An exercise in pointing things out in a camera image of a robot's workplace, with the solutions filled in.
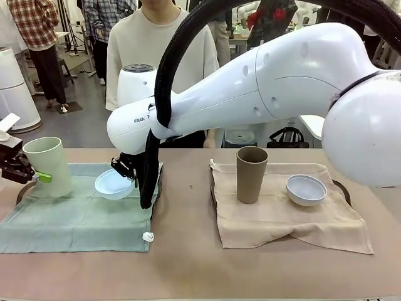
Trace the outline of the person's left hand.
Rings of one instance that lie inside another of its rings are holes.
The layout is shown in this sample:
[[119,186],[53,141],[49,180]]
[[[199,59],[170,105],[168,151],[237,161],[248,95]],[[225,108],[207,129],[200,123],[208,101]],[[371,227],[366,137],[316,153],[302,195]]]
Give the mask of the person's left hand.
[[214,149],[216,147],[216,130],[207,130],[206,139],[203,143],[203,148]]

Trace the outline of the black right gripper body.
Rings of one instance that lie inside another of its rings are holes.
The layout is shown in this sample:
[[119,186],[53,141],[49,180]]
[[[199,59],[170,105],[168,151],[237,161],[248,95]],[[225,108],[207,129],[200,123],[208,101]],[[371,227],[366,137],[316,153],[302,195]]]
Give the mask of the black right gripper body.
[[118,159],[123,173],[137,172],[140,167],[140,154],[132,155],[121,152]]

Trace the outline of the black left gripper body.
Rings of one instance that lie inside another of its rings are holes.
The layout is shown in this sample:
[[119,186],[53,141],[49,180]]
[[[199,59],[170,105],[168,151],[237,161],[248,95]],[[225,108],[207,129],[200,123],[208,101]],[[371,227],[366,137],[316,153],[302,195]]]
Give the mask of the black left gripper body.
[[12,182],[26,184],[34,176],[34,170],[24,154],[21,139],[1,142],[1,177]]

